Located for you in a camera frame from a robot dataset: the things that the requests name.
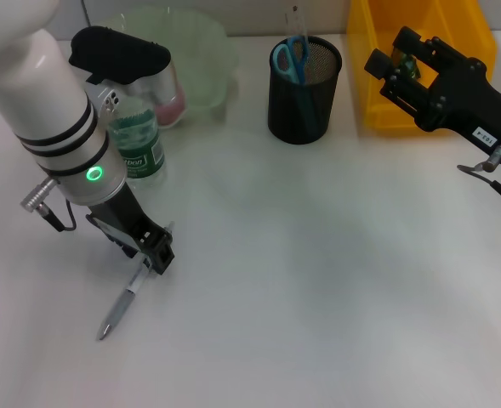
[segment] pen tip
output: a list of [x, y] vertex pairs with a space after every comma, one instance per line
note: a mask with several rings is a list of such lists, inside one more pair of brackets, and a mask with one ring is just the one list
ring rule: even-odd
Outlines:
[[99, 340], [104, 340], [106, 336], [111, 332], [112, 326], [111, 325], [106, 325], [105, 329], [99, 333]]

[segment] white table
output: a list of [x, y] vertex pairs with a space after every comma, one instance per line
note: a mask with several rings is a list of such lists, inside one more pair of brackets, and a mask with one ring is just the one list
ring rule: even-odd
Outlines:
[[43, 173], [0, 117], [0, 408], [501, 406], [501, 198], [456, 170], [484, 155], [358, 129], [327, 39], [345, 65], [306, 146], [267, 129], [279, 38], [233, 40], [225, 116], [165, 133], [166, 183], [139, 194], [176, 259], [102, 343], [135, 261], [87, 208], [64, 234], [19, 208]]

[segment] yellow plastic container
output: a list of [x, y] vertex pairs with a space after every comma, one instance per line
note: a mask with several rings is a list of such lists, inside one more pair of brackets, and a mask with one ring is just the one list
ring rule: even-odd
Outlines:
[[[375, 129], [415, 128], [414, 120], [380, 95], [378, 81], [363, 67], [378, 48], [390, 55], [392, 43], [403, 26], [427, 40], [437, 36], [468, 57], [482, 60], [492, 79], [496, 42], [477, 0], [352, 0], [347, 27], [358, 99], [364, 123]], [[436, 73], [419, 63], [420, 82], [428, 87]]]

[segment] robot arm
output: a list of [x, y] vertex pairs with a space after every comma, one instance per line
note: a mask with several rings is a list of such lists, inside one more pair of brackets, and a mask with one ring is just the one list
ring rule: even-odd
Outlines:
[[486, 181], [501, 195], [501, 184], [475, 173], [492, 173], [501, 164], [501, 93], [488, 83], [485, 64], [463, 56], [438, 37], [421, 42], [420, 35], [407, 27], [400, 30], [394, 47], [413, 55], [438, 75], [426, 88], [403, 75], [388, 55], [375, 49], [365, 70], [384, 79], [380, 93], [414, 117], [424, 131], [453, 130], [487, 153], [483, 163], [458, 168]]
[[48, 175], [22, 205], [57, 230], [43, 200], [58, 187], [91, 209], [88, 219], [129, 255], [142, 252], [162, 274], [174, 258], [170, 232], [142, 211], [126, 184], [127, 168], [57, 42], [41, 27], [57, 1], [0, 1], [0, 112]]

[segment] silver pen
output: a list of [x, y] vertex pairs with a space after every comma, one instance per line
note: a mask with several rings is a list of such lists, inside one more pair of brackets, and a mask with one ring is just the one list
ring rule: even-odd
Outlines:
[[137, 270], [137, 273], [133, 276], [133, 278], [131, 278], [128, 286], [123, 290], [116, 303], [114, 303], [111, 311], [106, 316], [105, 321], [100, 327], [99, 335], [97, 336], [98, 340], [103, 340], [106, 336], [108, 336], [120, 322], [129, 305], [133, 302], [137, 291], [148, 277], [150, 270], [151, 262], [150, 259], [146, 257], [139, 264], [139, 270]]

